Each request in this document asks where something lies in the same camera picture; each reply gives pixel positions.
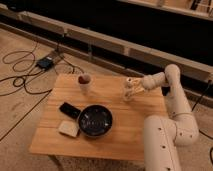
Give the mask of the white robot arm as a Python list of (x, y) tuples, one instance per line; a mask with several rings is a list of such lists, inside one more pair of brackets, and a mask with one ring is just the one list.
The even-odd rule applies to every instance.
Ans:
[(199, 137), (196, 118), (181, 85), (180, 69), (169, 64), (163, 72), (142, 78), (127, 77), (124, 99), (158, 87), (169, 87), (172, 117), (148, 116), (144, 120), (143, 142), (146, 171), (182, 171), (177, 147), (193, 144)]

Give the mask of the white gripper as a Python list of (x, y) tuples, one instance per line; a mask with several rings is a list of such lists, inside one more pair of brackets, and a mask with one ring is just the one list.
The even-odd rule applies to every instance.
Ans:
[(125, 82), (125, 87), (130, 88), (130, 90), (125, 90), (123, 94), (123, 100), (128, 102), (132, 99), (133, 93), (139, 93), (144, 91), (144, 87), (141, 84), (141, 80), (139, 78), (130, 78), (128, 77)]

